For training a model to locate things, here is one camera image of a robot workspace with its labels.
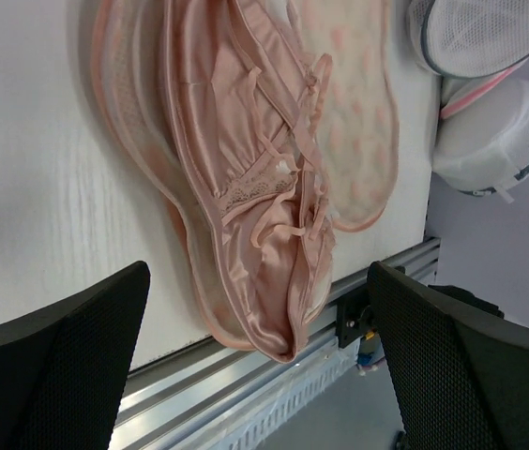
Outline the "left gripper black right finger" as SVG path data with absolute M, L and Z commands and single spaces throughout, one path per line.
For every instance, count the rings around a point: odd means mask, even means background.
M 373 263 L 368 291 L 412 449 L 529 449 L 529 328 Z

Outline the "pink satin lace bra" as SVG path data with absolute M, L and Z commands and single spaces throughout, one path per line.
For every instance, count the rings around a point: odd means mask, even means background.
M 167 1 L 159 76 L 177 155 L 231 311 L 281 363 L 306 346 L 335 236 L 316 131 L 333 60 L 307 53 L 293 5 Z

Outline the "peach floral laundry bag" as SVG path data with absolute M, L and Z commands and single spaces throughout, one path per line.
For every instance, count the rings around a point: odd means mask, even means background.
M 357 233 L 384 212 L 398 175 L 399 123 L 385 55 L 387 1 L 271 1 L 286 30 L 335 65 L 317 138 L 335 209 L 334 227 Z M 91 47 L 94 92 L 119 144 L 163 195 L 186 251 L 194 297 L 211 335 L 249 351 L 216 272 L 210 232 L 167 136 L 159 103 L 160 1 L 104 1 Z

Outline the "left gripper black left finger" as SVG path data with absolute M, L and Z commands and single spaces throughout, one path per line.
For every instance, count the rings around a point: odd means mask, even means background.
M 0 324 L 0 449 L 108 448 L 149 286 L 137 261 Z

